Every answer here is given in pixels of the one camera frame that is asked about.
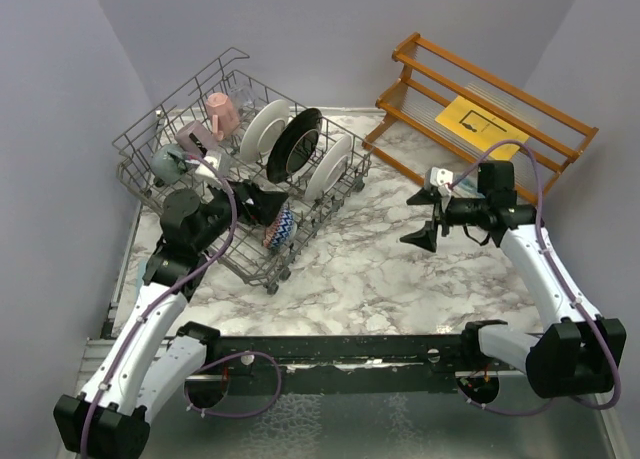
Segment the purple mug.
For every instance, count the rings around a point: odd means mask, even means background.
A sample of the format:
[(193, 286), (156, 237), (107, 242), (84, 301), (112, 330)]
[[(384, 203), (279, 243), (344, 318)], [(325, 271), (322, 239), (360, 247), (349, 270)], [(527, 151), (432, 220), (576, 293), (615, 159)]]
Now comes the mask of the purple mug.
[(206, 155), (217, 146), (212, 133), (198, 120), (184, 125), (175, 135), (178, 145), (188, 153)]

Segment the black rimmed cream plate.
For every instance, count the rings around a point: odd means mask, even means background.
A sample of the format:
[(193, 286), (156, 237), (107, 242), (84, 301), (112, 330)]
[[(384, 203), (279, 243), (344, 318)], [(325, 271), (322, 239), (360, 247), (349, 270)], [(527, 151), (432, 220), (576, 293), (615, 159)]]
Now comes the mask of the black rimmed cream plate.
[(266, 174), (271, 183), (284, 182), (313, 156), (322, 118), (319, 109), (309, 108), (294, 117), (285, 127), (268, 158)]

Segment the blue zigzag patterned bowl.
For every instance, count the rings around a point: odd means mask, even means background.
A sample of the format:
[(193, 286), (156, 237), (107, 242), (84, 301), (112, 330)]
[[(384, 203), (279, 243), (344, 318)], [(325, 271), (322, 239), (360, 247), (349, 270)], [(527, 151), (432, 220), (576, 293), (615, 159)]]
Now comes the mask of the blue zigzag patterned bowl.
[(263, 246), (277, 250), (287, 244), (297, 232), (295, 216), (289, 207), (283, 207), (274, 222), (265, 229)]

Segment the black rimmed printed plate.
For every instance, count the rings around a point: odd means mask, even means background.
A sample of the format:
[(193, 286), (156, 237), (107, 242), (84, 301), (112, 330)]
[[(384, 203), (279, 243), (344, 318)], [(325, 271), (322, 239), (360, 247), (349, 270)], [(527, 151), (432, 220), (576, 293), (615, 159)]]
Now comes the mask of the black rimmed printed plate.
[(268, 155), (289, 120), (289, 104), (278, 99), (262, 108), (251, 121), (240, 144), (243, 162), (257, 162)]

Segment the clear drinking glass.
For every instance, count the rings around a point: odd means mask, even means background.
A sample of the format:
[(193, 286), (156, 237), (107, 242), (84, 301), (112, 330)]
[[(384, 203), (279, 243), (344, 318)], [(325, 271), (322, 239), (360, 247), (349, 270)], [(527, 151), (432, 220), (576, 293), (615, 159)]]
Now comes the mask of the clear drinking glass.
[(255, 107), (256, 96), (253, 88), (248, 83), (236, 83), (228, 90), (228, 96), (234, 107), (241, 113)]

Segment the pink cream mug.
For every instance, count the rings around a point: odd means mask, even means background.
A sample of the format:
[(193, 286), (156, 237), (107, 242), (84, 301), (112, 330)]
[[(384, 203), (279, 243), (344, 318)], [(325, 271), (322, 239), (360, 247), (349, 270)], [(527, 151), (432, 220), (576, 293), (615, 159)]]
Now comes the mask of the pink cream mug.
[(210, 94), (205, 101), (212, 133), (218, 141), (229, 137), (239, 126), (237, 110), (229, 96), (222, 92)]

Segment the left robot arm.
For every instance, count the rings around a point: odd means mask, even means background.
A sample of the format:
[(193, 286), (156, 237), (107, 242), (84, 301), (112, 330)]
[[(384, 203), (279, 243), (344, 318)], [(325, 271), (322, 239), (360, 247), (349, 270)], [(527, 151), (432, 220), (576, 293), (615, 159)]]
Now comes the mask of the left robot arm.
[(205, 203), (192, 189), (164, 200), (162, 235), (146, 264), (143, 284), (124, 329), (94, 375), (74, 396), (63, 395), (53, 411), (64, 447), (83, 458), (138, 458), (160, 410), (193, 374), (214, 371), (227, 360), (254, 361), (258, 351), (221, 356), (218, 330), (188, 323), (164, 354), (165, 335), (189, 304), (221, 235), (233, 236), (239, 221), (254, 214), (244, 205), (246, 183), (225, 183)]

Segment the dark grey mug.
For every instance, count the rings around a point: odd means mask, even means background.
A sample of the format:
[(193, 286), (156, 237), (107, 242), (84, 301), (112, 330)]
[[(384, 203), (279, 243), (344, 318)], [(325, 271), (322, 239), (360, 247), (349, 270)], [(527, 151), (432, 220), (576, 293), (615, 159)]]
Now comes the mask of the dark grey mug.
[(187, 153), (176, 144), (161, 146), (150, 162), (156, 186), (173, 185), (194, 168), (195, 166), (187, 159)]

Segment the blue rimmed white plate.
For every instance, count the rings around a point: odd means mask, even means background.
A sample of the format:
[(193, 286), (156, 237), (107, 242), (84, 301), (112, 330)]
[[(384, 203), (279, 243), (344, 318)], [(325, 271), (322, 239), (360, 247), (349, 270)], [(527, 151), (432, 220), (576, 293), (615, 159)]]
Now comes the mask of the blue rimmed white plate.
[(349, 165), (353, 138), (343, 134), (316, 167), (305, 190), (304, 199), (315, 201), (327, 193), (346, 172)]

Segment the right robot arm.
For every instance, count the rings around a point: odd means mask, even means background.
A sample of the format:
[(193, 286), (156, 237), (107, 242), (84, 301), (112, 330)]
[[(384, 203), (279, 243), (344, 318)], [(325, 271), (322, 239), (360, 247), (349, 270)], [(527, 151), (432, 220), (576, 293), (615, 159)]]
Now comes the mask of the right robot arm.
[(451, 228), (485, 232), (482, 245), (494, 243), (510, 260), (538, 311), (540, 337), (511, 329), (502, 320), (470, 322), (459, 346), (461, 362), (481, 370), (494, 359), (523, 372), (541, 398), (578, 398), (621, 393), (618, 370), (626, 342), (620, 320), (605, 318), (579, 290), (556, 254), (537, 208), (518, 201), (515, 173), (508, 161), (478, 167), (478, 194), (453, 195), (454, 175), (433, 167), (410, 205), (430, 205), (432, 216), (402, 242), (429, 252)]

